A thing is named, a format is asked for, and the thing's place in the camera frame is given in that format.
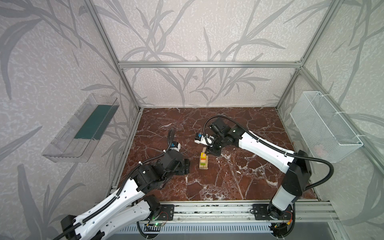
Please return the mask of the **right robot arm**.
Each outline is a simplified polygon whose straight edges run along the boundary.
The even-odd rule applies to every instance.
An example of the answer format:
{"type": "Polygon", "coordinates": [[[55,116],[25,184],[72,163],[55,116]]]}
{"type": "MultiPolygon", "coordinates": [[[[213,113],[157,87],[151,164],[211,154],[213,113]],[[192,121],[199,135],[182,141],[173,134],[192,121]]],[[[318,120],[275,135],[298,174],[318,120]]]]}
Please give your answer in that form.
{"type": "Polygon", "coordinates": [[[214,135],[208,136],[205,133],[197,133],[195,142],[207,146],[206,154],[218,157],[224,147],[235,146],[263,158],[279,169],[285,176],[269,203],[269,212],[280,215],[286,211],[303,195],[309,185],[312,170],[306,159],[308,155],[303,151],[295,153],[280,148],[226,116],[216,117],[218,119],[210,125],[214,135]]]}

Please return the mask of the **grooved wooden block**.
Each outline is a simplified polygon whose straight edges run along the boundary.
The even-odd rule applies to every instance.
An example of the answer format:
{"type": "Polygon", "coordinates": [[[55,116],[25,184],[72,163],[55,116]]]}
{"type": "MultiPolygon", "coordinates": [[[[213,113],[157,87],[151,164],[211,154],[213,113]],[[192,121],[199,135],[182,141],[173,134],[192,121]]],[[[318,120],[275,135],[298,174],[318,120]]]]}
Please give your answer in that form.
{"type": "Polygon", "coordinates": [[[208,163],[208,161],[206,159],[201,159],[200,160],[200,165],[201,166],[205,166],[205,165],[207,165],[207,163],[208,163]]]}

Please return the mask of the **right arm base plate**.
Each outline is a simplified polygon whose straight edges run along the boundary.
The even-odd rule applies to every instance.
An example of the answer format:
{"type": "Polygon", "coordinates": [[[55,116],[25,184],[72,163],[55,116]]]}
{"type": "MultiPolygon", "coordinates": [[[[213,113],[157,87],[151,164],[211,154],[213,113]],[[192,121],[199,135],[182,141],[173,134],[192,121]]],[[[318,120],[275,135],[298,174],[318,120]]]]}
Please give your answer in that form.
{"type": "Polygon", "coordinates": [[[281,211],[272,204],[253,204],[250,213],[255,220],[288,222],[292,219],[294,210],[292,205],[281,211]]]}

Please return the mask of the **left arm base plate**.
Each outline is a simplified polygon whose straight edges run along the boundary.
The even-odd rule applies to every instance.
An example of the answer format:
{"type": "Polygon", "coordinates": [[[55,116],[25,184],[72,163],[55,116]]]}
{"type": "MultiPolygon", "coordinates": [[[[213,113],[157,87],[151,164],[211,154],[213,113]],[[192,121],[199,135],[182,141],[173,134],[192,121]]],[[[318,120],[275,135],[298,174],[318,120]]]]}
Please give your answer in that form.
{"type": "Polygon", "coordinates": [[[172,221],[175,213],[175,205],[161,204],[153,213],[150,213],[146,220],[151,221],[172,221]]]}

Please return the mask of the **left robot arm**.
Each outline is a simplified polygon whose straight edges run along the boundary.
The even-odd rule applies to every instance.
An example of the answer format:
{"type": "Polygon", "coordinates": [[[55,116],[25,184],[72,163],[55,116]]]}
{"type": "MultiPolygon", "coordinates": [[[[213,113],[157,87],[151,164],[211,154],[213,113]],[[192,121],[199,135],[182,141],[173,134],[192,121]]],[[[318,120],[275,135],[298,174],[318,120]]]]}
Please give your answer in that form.
{"type": "Polygon", "coordinates": [[[63,232],[56,239],[105,240],[132,223],[161,214],[159,200],[149,193],[162,189],[173,176],[190,172],[190,160],[177,150],[167,150],[152,164],[138,165],[120,188],[78,216],[61,221],[63,232]]]}

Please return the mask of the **yellow window block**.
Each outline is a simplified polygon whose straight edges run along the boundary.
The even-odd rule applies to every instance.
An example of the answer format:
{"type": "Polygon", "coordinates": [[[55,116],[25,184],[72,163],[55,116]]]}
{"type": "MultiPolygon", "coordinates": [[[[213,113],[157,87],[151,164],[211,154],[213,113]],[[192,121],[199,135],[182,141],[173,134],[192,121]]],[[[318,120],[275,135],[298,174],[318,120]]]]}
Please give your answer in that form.
{"type": "Polygon", "coordinates": [[[201,153],[200,159],[202,161],[206,161],[208,159],[208,156],[205,153],[201,153]]]}

